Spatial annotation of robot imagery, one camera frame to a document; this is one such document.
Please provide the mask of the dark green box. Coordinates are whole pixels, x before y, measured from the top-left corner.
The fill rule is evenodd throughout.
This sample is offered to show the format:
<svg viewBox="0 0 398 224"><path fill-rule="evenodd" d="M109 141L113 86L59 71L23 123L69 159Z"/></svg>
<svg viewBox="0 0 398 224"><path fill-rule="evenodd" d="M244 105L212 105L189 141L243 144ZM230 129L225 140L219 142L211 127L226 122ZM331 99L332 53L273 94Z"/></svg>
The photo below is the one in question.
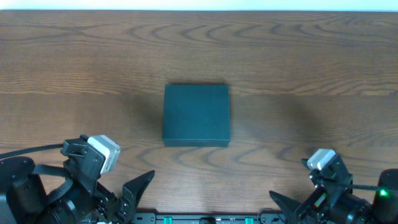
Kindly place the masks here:
<svg viewBox="0 0 398 224"><path fill-rule="evenodd" d="M164 146L226 147L230 140L229 86L165 86Z"/></svg>

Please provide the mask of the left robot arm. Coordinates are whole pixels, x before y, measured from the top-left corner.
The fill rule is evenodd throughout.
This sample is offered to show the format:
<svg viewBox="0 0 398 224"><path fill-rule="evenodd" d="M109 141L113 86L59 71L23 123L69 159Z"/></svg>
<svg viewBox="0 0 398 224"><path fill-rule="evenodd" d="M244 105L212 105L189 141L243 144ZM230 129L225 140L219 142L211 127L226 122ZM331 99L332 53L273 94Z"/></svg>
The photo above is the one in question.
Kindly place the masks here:
<svg viewBox="0 0 398 224"><path fill-rule="evenodd" d="M59 148L61 167L28 153ZM1 223L131 223L155 172L126 182L117 197L99 183L114 169L120 146L105 135L66 139L1 154Z"/></svg>

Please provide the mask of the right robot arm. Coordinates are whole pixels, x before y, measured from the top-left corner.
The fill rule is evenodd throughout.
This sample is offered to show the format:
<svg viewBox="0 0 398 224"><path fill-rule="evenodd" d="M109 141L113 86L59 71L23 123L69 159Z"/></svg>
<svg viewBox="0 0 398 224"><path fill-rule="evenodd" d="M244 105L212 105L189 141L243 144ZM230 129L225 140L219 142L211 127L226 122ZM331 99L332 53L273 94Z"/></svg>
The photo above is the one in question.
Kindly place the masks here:
<svg viewBox="0 0 398 224"><path fill-rule="evenodd" d="M318 150L302 164L315 186L304 202L269 192L287 223L397 223L397 169L382 171L371 186L354 184L353 174L331 149Z"/></svg>

